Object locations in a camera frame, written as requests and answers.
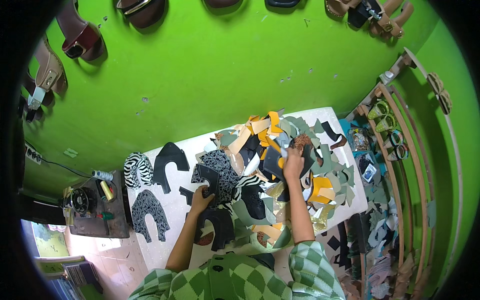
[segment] white thread spool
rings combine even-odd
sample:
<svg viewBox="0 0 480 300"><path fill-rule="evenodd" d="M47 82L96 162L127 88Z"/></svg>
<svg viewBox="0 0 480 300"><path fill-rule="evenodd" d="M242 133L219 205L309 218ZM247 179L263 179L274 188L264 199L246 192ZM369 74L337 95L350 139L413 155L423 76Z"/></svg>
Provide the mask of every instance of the white thread spool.
<svg viewBox="0 0 480 300"><path fill-rule="evenodd" d="M100 180L113 180L113 174L110 172L104 172L104 171L98 171L98 170L93 170L92 171L92 176L95 178L98 178Z"/></svg>

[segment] green wall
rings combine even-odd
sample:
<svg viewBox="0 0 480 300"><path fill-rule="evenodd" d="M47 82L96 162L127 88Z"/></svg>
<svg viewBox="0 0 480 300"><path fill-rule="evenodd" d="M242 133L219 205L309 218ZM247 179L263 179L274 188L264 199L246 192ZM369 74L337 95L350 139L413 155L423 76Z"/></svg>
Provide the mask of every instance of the green wall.
<svg viewBox="0 0 480 300"><path fill-rule="evenodd" d="M293 112L332 106L343 117L408 47L427 71L440 75L452 97L450 117L464 174L458 258L479 198L475 154L480 149L472 141L480 136L469 131L480 125L479 108L465 62L445 25L427 1L411 2L415 12L404 26L405 37L385 43L365 27L349 28L346 18L330 18L323 1L302 1L284 10L269 10L263 1L253 0L243 0L236 10L209 9L200 0L172 1L161 26L138 30L113 2L81 0L80 14L102 25L108 54L91 63L66 58L60 50L63 36L52 23L47 35L63 61L69 88L64 97L56 97L54 106L43 107L40 122L25 124L25 138L44 158L89 173L121 168L133 151L151 150L281 107ZM36 68L33 60L32 74ZM417 120L434 173L438 222L430 294L445 272L455 235L455 156L444 117L420 73L406 70L394 84ZM67 148L78 156L64 155ZM415 180L413 164L405 166ZM55 165L26 161L28 190L60 196L78 180ZM411 190L420 224L419 192ZM416 227L416 248L420 235L421 227Z"/></svg>
<svg viewBox="0 0 480 300"><path fill-rule="evenodd" d="M68 59L54 21L47 35L69 88L44 107L43 120L24 126L25 138L45 159L89 173L121 168L133 151L273 109L332 106L346 115L404 46L417 53L435 27L438 16L429 4L411 2L415 12L405 37L385 43L366 27L349 28L346 18L331 19L323 1L269 10L261 0L243 0L231 13L201 0L171 1L161 26L138 30L112 1L80 0L80 14L102 25L108 55L91 63ZM36 72L35 60L30 71ZM67 148L78 156L64 155ZM26 189L60 196L77 180L58 166L26 161Z"/></svg>
<svg viewBox="0 0 480 300"><path fill-rule="evenodd" d="M443 22L438 22L432 35L418 51L417 58L427 72L436 72L449 92L453 108L450 114L460 151L463 174L463 210L461 229L454 260L449 271L462 253L472 222L477 213L480 195L480 127L479 105L467 65L455 40ZM432 165L437 198L437 233L430 277L430 294L441 283L451 255L458 220L458 180L456 159L450 133L438 101L418 70L406 70L395 80L401 94L416 119L422 140ZM409 178L415 179L412 164L405 164ZM414 218L421 224L418 189L413 189ZM415 247L420 247L421 227L414 232Z"/></svg>

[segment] thread spool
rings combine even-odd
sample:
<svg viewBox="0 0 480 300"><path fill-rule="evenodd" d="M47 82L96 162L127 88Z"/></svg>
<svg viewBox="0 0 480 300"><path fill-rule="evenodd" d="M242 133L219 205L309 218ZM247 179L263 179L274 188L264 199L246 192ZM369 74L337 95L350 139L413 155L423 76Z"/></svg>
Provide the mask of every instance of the thread spool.
<svg viewBox="0 0 480 300"><path fill-rule="evenodd" d="M105 180L103 180L100 185L102 186L102 190L103 192L105 193L105 196L107 198L107 201L110 201L113 199L113 194L112 192L110 191L110 189L108 188L108 185L107 183L105 182Z"/></svg>
<svg viewBox="0 0 480 300"><path fill-rule="evenodd" d="M93 170L92 171L92 176L95 178L98 178L100 180L113 180L113 174L110 172L104 172L104 171L98 171L98 170Z"/></svg>

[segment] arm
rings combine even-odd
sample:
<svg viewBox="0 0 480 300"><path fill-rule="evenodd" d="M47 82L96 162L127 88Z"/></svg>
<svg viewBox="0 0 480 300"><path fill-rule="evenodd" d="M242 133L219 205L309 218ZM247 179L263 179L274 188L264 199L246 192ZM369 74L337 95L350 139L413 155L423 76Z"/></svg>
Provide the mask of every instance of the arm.
<svg viewBox="0 0 480 300"><path fill-rule="evenodd" d="M206 188L207 186L203 185L193 194L192 208L170 253L170 257L168 257L165 269L153 269L129 296L129 300L156 300L168 297L173 278L179 272L188 269L198 216L215 197L214 194L211 194L204 198L202 191Z"/></svg>
<svg viewBox="0 0 480 300"><path fill-rule="evenodd" d="M283 176L290 193L290 221L293 241L288 263L293 282L289 284L293 299L312 296L321 300L344 300L338 279L330 265L322 245L315 241L310 213L303 199L300 173L304 158L297 149L288 148L288 159L283 167Z"/></svg>
<svg viewBox="0 0 480 300"><path fill-rule="evenodd" d="M195 230L197 228L198 216L215 197L215 194L211 194L207 198L204 198L202 191L206 188L206 185L202 185L193 194L192 208L185 219L185 224L165 266L168 270L181 272L188 269L190 258L192 257L193 237L195 236Z"/></svg>
<svg viewBox="0 0 480 300"><path fill-rule="evenodd" d="M288 159L283 168L283 176L290 193L290 221L292 222L293 241L300 242L315 240L312 221L303 199L300 185L300 173L303 169L304 158L297 149L288 148Z"/></svg>

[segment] yellow thread spool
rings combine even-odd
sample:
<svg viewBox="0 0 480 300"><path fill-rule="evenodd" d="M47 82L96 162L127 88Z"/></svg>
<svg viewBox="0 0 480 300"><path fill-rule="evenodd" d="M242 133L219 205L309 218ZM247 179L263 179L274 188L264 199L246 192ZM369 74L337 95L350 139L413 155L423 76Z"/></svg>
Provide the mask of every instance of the yellow thread spool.
<svg viewBox="0 0 480 300"><path fill-rule="evenodd" d="M107 197L107 201L112 200L113 199L113 194L112 194L112 192L110 192L110 189L108 188L108 185L105 182L105 180L102 180L100 185L102 186L103 192L105 193L105 196Z"/></svg>

